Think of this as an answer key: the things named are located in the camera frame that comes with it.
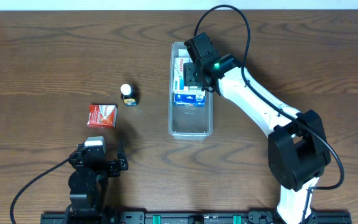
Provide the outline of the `white Panadol box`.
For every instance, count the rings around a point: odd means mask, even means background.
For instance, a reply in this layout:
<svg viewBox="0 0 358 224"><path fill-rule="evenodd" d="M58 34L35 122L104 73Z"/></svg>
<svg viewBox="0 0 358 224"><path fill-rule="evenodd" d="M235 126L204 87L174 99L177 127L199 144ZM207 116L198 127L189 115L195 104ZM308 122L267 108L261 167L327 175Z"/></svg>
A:
<svg viewBox="0 0 358 224"><path fill-rule="evenodd" d="M191 59L189 57L175 58L174 69L173 69L173 92L174 93L188 92L188 87L185 86L184 64L190 63L190 62L191 62Z"/></svg>

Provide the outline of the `blue tall box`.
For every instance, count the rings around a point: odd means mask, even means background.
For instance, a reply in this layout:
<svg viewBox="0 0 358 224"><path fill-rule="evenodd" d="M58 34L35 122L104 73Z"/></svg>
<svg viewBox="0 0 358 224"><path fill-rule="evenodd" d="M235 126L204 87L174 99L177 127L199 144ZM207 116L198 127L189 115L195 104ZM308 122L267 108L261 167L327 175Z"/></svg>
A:
<svg viewBox="0 0 358 224"><path fill-rule="evenodd" d="M187 91L174 91L174 104L185 106L205 105L206 93L199 89L189 89Z"/></svg>

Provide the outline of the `red Panadol box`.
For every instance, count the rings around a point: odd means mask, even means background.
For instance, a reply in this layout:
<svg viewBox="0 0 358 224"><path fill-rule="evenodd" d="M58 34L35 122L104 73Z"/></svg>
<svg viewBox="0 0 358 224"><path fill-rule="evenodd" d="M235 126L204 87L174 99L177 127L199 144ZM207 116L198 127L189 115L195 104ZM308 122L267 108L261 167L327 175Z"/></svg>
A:
<svg viewBox="0 0 358 224"><path fill-rule="evenodd" d="M90 105L87 126L90 128L115 128L116 105Z"/></svg>

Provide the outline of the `clear plastic container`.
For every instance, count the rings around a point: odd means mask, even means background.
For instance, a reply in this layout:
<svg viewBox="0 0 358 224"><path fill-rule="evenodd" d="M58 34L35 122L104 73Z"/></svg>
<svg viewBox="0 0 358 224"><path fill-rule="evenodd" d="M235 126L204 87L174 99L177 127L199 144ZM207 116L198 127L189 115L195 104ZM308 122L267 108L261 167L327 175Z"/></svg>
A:
<svg viewBox="0 0 358 224"><path fill-rule="evenodd" d="M213 132L213 95L205 92L203 107L174 104L173 69L177 57L190 57L183 42L175 42L171 47L168 132L179 140L204 140ZM188 89L200 90L197 86Z"/></svg>

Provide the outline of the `dark bottle white cap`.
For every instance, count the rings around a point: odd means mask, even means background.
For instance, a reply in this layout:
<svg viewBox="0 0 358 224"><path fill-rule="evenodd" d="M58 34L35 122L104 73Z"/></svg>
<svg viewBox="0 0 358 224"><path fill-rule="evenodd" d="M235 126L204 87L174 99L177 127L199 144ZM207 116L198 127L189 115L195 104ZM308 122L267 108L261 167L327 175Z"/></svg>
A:
<svg viewBox="0 0 358 224"><path fill-rule="evenodd" d="M136 106L139 104L139 95L130 84L122 84L120 87L121 100L126 106Z"/></svg>

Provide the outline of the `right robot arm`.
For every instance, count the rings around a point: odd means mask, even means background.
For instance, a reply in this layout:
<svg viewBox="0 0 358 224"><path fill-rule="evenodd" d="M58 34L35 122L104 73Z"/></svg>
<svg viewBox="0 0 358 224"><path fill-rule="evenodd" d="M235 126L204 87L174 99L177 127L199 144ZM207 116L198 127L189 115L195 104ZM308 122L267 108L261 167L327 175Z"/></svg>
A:
<svg viewBox="0 0 358 224"><path fill-rule="evenodd" d="M311 194L331 163L323 122L272 95L233 55L222 56L207 34L185 41L195 77L203 89L236 104L266 135L268 166L281 185L277 213L284 223L302 223L311 215Z"/></svg>

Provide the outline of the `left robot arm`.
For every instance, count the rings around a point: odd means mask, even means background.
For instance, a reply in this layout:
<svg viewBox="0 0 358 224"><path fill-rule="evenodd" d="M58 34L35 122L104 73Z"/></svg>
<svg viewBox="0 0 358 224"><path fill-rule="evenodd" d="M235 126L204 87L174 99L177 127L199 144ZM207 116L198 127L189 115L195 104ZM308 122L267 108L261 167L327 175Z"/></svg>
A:
<svg viewBox="0 0 358 224"><path fill-rule="evenodd" d="M111 223L113 212L105 209L104 201L109 179L119 177L129 165L124 152L124 143L119 141L117 158L105 159L106 145L102 136L89 137L77 145L68 162L75 169L69 177L70 201L73 215L67 220L77 222Z"/></svg>

